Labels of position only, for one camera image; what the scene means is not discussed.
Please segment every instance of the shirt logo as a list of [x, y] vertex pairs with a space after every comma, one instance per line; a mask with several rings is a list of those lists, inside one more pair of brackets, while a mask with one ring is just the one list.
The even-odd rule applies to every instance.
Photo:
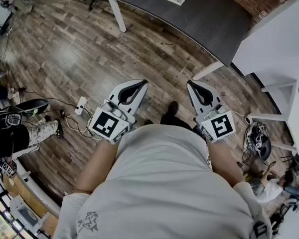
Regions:
[[98, 218], [98, 214], [96, 212], [88, 212], [84, 220], [78, 221], [78, 232], [82, 229], [88, 229], [92, 232], [98, 230], [96, 219]]

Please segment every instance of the hand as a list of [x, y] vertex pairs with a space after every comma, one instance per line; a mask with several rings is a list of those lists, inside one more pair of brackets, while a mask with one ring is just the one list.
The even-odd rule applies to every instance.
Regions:
[[270, 165], [268, 166], [268, 171], [270, 171], [273, 167], [274, 167], [274, 165], [276, 164], [276, 162], [274, 161], [274, 162], [272, 162], [272, 163], [270, 163]]

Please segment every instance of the shoe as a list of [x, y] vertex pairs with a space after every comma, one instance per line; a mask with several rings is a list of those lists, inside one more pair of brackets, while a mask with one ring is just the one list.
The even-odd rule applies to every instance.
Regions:
[[55, 135], [57, 138], [63, 138], [64, 132], [63, 132], [61, 122], [59, 119], [56, 119], [56, 121], [58, 121], [59, 125], [58, 125], [58, 129], [55, 132]]
[[177, 112], [178, 112], [178, 102], [173, 101], [169, 104], [167, 113], [168, 115], [173, 117], [177, 114]]
[[19, 105], [21, 103], [20, 100], [20, 93], [19, 92], [15, 92], [12, 96], [12, 100], [15, 103], [15, 105]]
[[44, 116], [45, 122], [51, 121], [51, 117], [49, 115]]
[[150, 119], [144, 121], [144, 125], [151, 125], [151, 124], [153, 124], [153, 121], [151, 121]]

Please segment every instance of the power strip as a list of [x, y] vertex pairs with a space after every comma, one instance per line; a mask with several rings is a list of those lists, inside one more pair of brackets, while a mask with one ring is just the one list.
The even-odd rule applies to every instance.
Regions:
[[85, 97], [80, 97], [80, 100], [77, 105], [77, 109], [75, 109], [75, 111], [74, 111], [78, 116], [82, 114], [83, 109], [85, 108], [85, 105], [86, 105], [86, 101], [87, 100]]

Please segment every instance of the window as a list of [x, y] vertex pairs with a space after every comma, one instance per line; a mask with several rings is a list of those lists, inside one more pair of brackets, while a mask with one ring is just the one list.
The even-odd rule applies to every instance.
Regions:
[[13, 239], [16, 232], [10, 224], [0, 215], [0, 239]]

